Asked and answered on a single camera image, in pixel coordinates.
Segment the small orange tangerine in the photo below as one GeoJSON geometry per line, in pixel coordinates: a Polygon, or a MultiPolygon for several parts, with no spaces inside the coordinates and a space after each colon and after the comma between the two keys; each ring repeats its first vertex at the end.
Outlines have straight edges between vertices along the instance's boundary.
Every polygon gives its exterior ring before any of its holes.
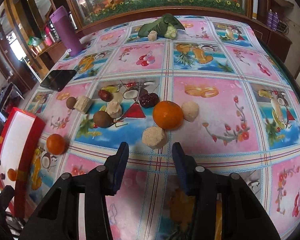
{"type": "Polygon", "coordinates": [[[47,150],[53,155],[63,154],[66,143],[64,138],[59,134],[51,134],[46,141],[47,150]]]}

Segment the brown longan front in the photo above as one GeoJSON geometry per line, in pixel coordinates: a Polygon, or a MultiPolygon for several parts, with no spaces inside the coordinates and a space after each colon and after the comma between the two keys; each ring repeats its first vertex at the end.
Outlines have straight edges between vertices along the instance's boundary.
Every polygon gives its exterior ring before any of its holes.
{"type": "Polygon", "coordinates": [[[93,121],[101,128],[108,128],[113,124],[113,118],[105,111],[97,111],[93,116],[93,121]]]}

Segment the brown longan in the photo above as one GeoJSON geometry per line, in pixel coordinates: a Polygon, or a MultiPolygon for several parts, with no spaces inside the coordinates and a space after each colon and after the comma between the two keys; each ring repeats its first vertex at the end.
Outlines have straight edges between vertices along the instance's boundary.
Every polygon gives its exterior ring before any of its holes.
{"type": "Polygon", "coordinates": [[[101,128],[108,128],[113,124],[113,118],[105,111],[97,111],[93,116],[93,121],[101,128]]]}
{"type": "Polygon", "coordinates": [[[77,99],[73,96],[70,96],[66,100],[66,107],[70,110],[75,109],[75,104],[77,102],[77,99]]]}

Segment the beige sugarcane chunk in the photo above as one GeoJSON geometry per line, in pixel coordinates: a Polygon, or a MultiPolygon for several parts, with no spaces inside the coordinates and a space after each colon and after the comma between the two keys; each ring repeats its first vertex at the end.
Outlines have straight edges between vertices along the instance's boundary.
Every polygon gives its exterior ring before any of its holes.
{"type": "Polygon", "coordinates": [[[155,150],[164,147],[167,144],[168,139],[162,128],[152,126],[143,131],[142,142],[155,150]]]}
{"type": "Polygon", "coordinates": [[[91,98],[87,96],[79,96],[74,105],[74,109],[82,114],[86,114],[92,103],[93,101],[91,100],[91,98]]]}
{"type": "Polygon", "coordinates": [[[181,110],[183,111],[183,117],[188,122],[194,122],[199,113],[199,106],[194,101],[188,101],[182,104],[181,110]]]}
{"type": "Polygon", "coordinates": [[[122,107],[119,102],[111,101],[107,104],[106,112],[113,119],[119,118],[122,115],[122,107]]]}

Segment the brown longan back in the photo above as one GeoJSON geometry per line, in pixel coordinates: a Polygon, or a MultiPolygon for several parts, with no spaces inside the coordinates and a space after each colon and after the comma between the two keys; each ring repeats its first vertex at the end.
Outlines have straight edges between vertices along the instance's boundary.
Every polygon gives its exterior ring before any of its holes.
{"type": "Polygon", "coordinates": [[[75,104],[77,102],[77,99],[73,96],[70,96],[66,100],[66,107],[70,110],[75,109],[75,104]]]}

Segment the beige sugarcane chunk front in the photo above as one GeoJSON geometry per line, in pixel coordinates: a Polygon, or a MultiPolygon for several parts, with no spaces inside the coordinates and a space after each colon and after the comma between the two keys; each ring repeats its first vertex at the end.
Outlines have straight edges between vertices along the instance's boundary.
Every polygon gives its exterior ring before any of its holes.
{"type": "Polygon", "coordinates": [[[155,150],[164,147],[167,144],[168,139],[162,128],[152,126],[143,131],[142,142],[155,150]]]}

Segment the large orange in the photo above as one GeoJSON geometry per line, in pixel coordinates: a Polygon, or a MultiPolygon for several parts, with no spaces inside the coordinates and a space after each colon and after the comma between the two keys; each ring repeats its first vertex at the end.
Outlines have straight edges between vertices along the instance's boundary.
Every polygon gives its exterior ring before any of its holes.
{"type": "Polygon", "coordinates": [[[183,111],[172,101],[161,101],[153,108],[153,120],[164,130],[178,129],[183,124],[183,111]]]}

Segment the smooth red jujube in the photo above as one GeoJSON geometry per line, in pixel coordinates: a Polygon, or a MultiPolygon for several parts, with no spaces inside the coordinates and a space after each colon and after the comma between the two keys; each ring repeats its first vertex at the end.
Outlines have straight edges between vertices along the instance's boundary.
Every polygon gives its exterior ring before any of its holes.
{"type": "Polygon", "coordinates": [[[100,89],[98,91],[98,96],[101,100],[103,100],[105,102],[110,102],[113,99],[113,94],[104,89],[100,89]]]}

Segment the dark red wrinkled date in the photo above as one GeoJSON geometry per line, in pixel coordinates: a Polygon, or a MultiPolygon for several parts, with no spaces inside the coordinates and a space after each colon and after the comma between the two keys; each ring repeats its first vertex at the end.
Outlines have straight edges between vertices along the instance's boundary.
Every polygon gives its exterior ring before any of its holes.
{"type": "Polygon", "coordinates": [[[159,101],[160,99],[155,93],[148,93],[139,97],[139,103],[143,108],[154,107],[159,101]]]}

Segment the red white tray box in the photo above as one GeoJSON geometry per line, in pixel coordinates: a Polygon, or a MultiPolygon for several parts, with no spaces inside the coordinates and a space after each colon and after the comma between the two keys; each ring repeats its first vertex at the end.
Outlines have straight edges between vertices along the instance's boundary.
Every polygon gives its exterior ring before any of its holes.
{"type": "Polygon", "coordinates": [[[8,208],[17,218],[25,218],[26,190],[32,158],[45,122],[36,115],[14,107],[0,135],[0,190],[11,185],[14,197],[8,208]],[[17,170],[16,181],[7,176],[9,168],[17,170]]]}

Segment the fruit pattern tablecloth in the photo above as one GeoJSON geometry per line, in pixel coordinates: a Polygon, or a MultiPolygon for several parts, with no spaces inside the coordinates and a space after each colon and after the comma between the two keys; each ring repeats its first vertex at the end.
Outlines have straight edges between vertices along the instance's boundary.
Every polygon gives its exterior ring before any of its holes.
{"type": "Polygon", "coordinates": [[[129,159],[107,197],[115,239],[185,239],[194,203],[181,191],[172,145],[212,172],[240,174],[287,239],[300,223],[300,90],[245,23],[180,16],[173,38],[148,39],[153,19],[82,38],[55,70],[60,92],[36,90],[26,110],[45,121],[27,183],[29,217],[57,178],[88,173],[121,142],[129,159]]]}

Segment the black smartphone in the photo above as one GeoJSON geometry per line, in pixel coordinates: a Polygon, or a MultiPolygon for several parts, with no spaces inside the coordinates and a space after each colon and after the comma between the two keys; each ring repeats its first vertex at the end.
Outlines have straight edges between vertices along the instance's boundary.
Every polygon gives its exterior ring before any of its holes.
{"type": "Polygon", "coordinates": [[[40,86],[60,92],[77,74],[76,70],[53,70],[40,83],[40,86]]]}

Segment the purple thermos bottle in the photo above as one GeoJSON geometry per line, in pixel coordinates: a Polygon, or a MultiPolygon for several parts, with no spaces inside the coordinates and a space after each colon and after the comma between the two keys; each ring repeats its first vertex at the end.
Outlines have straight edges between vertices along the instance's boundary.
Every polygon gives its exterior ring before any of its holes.
{"type": "Polygon", "coordinates": [[[83,44],[75,32],[65,7],[56,9],[50,16],[50,20],[69,55],[71,57],[78,55],[83,50],[83,44]]]}

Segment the pink bottle on shelf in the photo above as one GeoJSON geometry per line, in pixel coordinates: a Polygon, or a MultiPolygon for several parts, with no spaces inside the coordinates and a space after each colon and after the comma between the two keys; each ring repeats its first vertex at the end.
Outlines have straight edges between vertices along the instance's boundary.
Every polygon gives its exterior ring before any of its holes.
{"type": "Polygon", "coordinates": [[[51,46],[53,44],[53,40],[51,39],[50,29],[48,28],[47,25],[44,27],[44,32],[45,32],[45,43],[47,46],[51,46]]]}

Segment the purple spray can pair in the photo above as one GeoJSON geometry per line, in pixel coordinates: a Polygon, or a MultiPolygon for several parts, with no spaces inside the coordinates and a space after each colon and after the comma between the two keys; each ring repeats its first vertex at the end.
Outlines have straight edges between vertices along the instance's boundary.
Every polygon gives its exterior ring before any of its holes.
{"type": "Polygon", "coordinates": [[[267,14],[267,27],[272,29],[273,31],[277,31],[277,26],[279,25],[279,16],[277,12],[273,12],[269,9],[267,14]]]}

